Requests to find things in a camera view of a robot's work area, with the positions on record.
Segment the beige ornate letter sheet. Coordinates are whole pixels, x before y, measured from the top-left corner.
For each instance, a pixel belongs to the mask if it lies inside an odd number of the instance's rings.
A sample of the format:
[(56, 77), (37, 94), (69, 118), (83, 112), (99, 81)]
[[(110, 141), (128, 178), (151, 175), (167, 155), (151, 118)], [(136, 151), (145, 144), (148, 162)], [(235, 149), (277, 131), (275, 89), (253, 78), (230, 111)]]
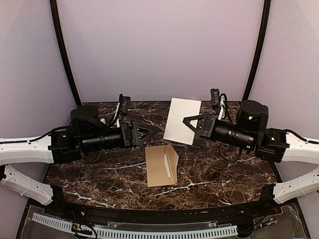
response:
[(171, 173), (171, 169), (170, 169), (170, 162), (169, 162), (167, 154), (164, 154), (164, 165), (165, 165), (165, 169), (166, 169), (166, 173), (167, 173), (168, 178), (172, 178), (172, 173)]

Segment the brown paper envelope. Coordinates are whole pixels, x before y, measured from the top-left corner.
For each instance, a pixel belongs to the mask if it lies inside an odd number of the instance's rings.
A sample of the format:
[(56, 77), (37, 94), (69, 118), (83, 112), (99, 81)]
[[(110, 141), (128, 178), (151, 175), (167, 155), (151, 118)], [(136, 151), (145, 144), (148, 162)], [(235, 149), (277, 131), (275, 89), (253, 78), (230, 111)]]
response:
[[(168, 178), (164, 154), (167, 154), (172, 178)], [(179, 155), (171, 144), (145, 147), (148, 187), (175, 185), (177, 183), (177, 165)]]

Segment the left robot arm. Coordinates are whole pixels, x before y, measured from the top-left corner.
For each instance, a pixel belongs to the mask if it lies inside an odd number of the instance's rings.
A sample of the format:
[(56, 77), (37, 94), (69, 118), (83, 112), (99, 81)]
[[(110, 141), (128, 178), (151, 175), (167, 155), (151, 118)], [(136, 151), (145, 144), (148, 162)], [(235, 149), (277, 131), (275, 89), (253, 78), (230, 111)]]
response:
[(67, 164), (90, 152), (142, 145), (159, 129), (139, 121), (107, 125), (98, 119), (98, 109), (81, 105), (70, 113), (70, 125), (31, 138), (0, 140), (0, 184), (21, 196), (50, 206), (59, 217), (70, 213), (60, 187), (38, 182), (13, 168), (15, 163)]

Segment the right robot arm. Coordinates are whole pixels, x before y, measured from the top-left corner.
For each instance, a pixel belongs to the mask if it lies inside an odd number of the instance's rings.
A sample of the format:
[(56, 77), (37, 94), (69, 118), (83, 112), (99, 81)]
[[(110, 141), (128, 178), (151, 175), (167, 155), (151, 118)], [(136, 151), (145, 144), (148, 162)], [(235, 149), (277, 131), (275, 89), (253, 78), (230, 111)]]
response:
[[(235, 146), (255, 157), (269, 162), (319, 163), (319, 141), (300, 136), (292, 130), (267, 128), (269, 109), (252, 100), (240, 104), (236, 122), (224, 121), (219, 115), (204, 114), (185, 117), (183, 123), (200, 137)], [(254, 211), (265, 216), (274, 207), (290, 199), (316, 191), (319, 188), (319, 170), (276, 183), (262, 189), (261, 200)]]

